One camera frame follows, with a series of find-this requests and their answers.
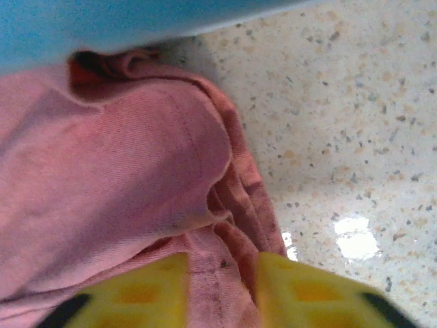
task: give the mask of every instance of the blue fabric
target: blue fabric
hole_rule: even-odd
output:
[[[2,0],[0,74],[65,60],[74,51],[116,52],[300,0]]]

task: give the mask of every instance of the speckled floor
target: speckled floor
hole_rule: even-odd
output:
[[[437,327],[437,1],[334,1],[185,40],[220,85],[290,258]]]

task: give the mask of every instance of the pink fabric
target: pink fabric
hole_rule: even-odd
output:
[[[257,253],[285,250],[234,106],[142,52],[103,61],[0,79],[0,327],[183,251],[188,326],[258,327]]]

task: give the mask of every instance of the terrazzo floor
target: terrazzo floor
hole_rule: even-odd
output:
[[[437,0],[309,5],[167,61],[237,104],[290,258],[437,327]]]

